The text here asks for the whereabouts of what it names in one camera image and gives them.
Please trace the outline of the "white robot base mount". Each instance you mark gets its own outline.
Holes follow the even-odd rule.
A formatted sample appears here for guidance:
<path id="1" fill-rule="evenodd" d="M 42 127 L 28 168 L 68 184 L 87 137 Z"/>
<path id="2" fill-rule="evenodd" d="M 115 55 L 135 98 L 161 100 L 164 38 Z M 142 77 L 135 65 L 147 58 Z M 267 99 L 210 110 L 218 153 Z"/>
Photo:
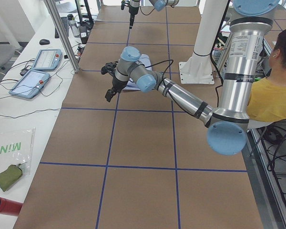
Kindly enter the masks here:
<path id="1" fill-rule="evenodd" d="M 179 63 L 182 84 L 214 84 L 210 55 L 228 7 L 229 0 L 205 2 L 193 54 L 186 62 Z"/>

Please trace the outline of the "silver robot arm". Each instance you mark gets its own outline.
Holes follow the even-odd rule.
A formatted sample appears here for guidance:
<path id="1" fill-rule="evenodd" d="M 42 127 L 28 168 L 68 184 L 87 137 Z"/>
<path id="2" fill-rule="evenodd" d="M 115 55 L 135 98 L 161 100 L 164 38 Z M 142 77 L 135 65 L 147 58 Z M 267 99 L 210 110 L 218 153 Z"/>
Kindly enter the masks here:
<path id="1" fill-rule="evenodd" d="M 179 0 L 150 0 L 149 1 L 153 8 L 157 11 L 161 11 L 166 6 L 174 7 L 179 3 Z M 130 14 L 130 23 L 129 29 L 132 29 L 134 24 L 135 16 L 138 14 L 139 9 L 141 9 L 139 0 L 122 0 L 121 1 L 121 10 L 125 7 L 128 7 L 128 12 Z"/>
<path id="2" fill-rule="evenodd" d="M 249 116 L 246 113 L 255 69 L 262 50 L 264 35 L 272 29 L 274 10 L 279 0 L 234 0 L 230 22 L 231 41 L 227 68 L 222 82 L 219 105 L 212 108 L 207 102 L 188 92 L 163 73 L 149 71 L 139 61 L 141 53 L 126 46 L 117 62 L 106 63 L 101 74 L 112 76 L 112 88 L 105 95 L 108 102 L 122 91 L 129 79 L 144 93 L 155 89 L 170 98 L 191 116 L 203 121 L 209 146 L 222 155 L 239 153 L 246 145 Z M 183 84 L 214 84 L 210 55 L 216 29 L 225 18 L 229 0 L 207 0 L 200 22 L 193 55 L 179 62 Z"/>

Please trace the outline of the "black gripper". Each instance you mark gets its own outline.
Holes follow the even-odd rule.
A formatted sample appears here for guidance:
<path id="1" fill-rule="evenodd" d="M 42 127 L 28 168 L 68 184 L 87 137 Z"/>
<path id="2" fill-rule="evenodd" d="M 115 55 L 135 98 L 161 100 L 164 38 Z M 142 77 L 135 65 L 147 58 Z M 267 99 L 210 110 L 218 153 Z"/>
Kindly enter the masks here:
<path id="1" fill-rule="evenodd" d="M 138 14 L 139 7 L 130 6 L 130 24 L 129 29 L 133 28 L 135 15 Z"/>
<path id="2" fill-rule="evenodd" d="M 121 81 L 114 77 L 112 79 L 112 88 L 108 89 L 105 94 L 106 101 L 110 102 L 117 93 L 120 93 L 126 87 L 127 83 L 127 81 Z"/>

